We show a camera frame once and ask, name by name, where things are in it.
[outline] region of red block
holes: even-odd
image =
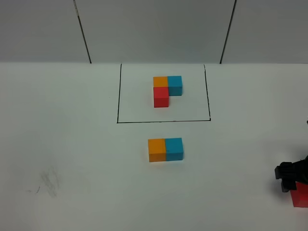
[[[153,88],[154,107],[169,107],[168,87]]]
[[[296,182],[297,190],[291,190],[294,207],[308,208],[308,185]]]

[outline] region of orange cube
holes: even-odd
[[[153,87],[155,88],[168,87],[168,77],[167,76],[153,77]]]
[[[166,144],[165,139],[148,140],[149,161],[166,161]]]

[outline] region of red object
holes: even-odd
[[[308,185],[296,182],[297,190],[291,190],[294,207],[308,208]]]
[[[154,107],[169,107],[168,87],[153,88]]]

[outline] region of cube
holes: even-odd
[[[169,96],[183,94],[182,76],[168,76]]]
[[[296,182],[297,190],[290,190],[294,207],[308,208],[308,185]]]
[[[165,139],[148,140],[149,161],[166,161],[166,144]]]
[[[182,138],[165,139],[166,161],[182,160],[184,157]]]
[[[153,77],[153,87],[155,88],[168,87],[168,77],[167,76]]]
[[[168,87],[153,88],[154,107],[169,107]]]

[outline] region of white surface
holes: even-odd
[[[73,0],[1,0],[0,61],[85,62]]]
[[[210,120],[203,64],[123,64],[119,122]],[[153,77],[182,76],[183,94],[154,108]]]
[[[307,230],[274,177],[308,153],[306,65],[206,65],[212,121],[155,124],[116,123],[119,68],[0,64],[0,230]]]
[[[308,63],[308,1],[238,0],[223,63]]]
[[[77,0],[93,62],[219,63],[232,0]]]

